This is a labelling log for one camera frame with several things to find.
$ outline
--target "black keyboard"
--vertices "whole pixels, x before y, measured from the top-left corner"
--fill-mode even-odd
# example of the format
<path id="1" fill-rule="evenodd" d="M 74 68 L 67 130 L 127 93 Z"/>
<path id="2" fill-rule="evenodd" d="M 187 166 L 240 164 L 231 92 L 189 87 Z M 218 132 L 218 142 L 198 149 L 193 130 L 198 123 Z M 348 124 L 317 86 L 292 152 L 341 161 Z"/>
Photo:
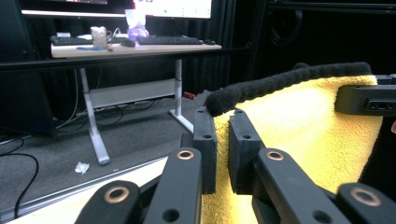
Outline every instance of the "black keyboard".
<path id="1" fill-rule="evenodd" d="M 111 44 L 119 44 L 122 40 L 128 39 L 128 37 L 112 37 L 110 39 Z M 50 38 L 50 42 L 53 46 L 72 46 L 72 45 L 92 45 L 92 40 L 78 38 L 78 37 L 56 37 Z"/>
<path id="2" fill-rule="evenodd" d="M 138 37 L 139 45 L 202 45 L 203 42 L 195 37 L 183 36 L 149 36 Z"/>

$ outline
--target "computer monitor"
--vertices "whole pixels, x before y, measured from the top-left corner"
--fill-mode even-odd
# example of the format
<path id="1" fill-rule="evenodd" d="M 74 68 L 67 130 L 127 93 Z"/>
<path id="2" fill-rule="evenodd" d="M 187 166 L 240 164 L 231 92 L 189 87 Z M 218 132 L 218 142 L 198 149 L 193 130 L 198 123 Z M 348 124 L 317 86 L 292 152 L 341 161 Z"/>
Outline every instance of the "computer monitor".
<path id="1" fill-rule="evenodd" d="M 20 0 L 26 16 L 125 18 L 131 0 Z M 150 17 L 209 19 L 212 0 L 134 0 Z"/>

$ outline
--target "yellow cloth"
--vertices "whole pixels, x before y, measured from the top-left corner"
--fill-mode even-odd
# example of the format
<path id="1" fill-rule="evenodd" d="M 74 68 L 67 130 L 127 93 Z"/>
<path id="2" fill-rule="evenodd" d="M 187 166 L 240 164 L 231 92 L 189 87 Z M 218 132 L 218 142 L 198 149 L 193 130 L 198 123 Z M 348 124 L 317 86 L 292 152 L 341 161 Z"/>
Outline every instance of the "yellow cloth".
<path id="1" fill-rule="evenodd" d="M 339 87 L 375 85 L 374 76 L 309 80 L 236 105 L 244 110 L 267 147 L 287 151 L 319 186 L 336 192 L 357 182 L 372 152 L 382 117 L 334 111 Z M 203 196 L 202 221 L 257 223 L 251 196 L 233 194 L 228 174 L 229 119 L 214 117 L 218 143 L 216 194 Z"/>

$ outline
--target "black curtain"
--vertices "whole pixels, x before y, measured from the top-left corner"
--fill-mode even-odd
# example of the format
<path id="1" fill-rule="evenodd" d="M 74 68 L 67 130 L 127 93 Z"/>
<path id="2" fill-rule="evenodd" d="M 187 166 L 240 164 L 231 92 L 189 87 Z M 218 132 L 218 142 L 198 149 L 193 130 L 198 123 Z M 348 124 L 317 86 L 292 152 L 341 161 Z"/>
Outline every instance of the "black curtain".
<path id="1" fill-rule="evenodd" d="M 146 27 L 151 35 L 187 35 L 212 39 L 227 49 L 233 42 L 233 18 L 236 0 L 213 0 L 209 20 L 181 18 L 147 18 Z M 127 31 L 125 19 L 54 19 L 25 18 L 35 43 L 39 59 L 51 59 L 50 37 L 57 32 L 71 36 L 89 34 L 92 26 L 105 26 L 114 31 Z M 183 60 L 183 91 L 199 93 L 225 87 L 229 82 L 230 58 L 207 57 Z M 175 61 L 150 60 L 98 66 L 87 70 L 90 88 L 132 84 L 174 77 Z M 56 71 L 45 75 L 46 89 L 53 114 L 68 119 L 74 111 L 76 82 L 74 71 Z M 84 107 L 82 94 L 79 107 Z"/>

